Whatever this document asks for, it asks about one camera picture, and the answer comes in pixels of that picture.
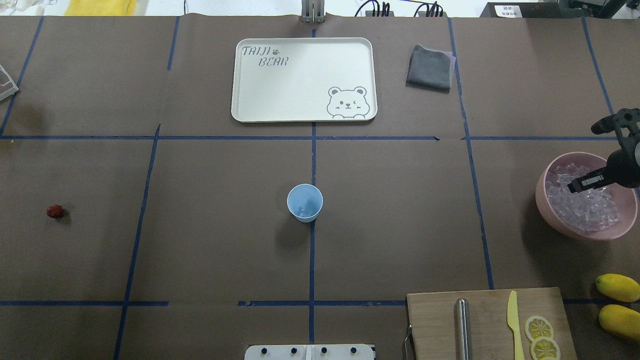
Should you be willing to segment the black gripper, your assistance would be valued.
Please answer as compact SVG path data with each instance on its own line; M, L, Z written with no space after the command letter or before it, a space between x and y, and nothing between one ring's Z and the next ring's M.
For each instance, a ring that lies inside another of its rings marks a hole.
M635 189L640 186L639 143L629 148L621 148L609 155L606 167L590 171L584 176L574 178L567 188L572 194L600 189L611 183Z

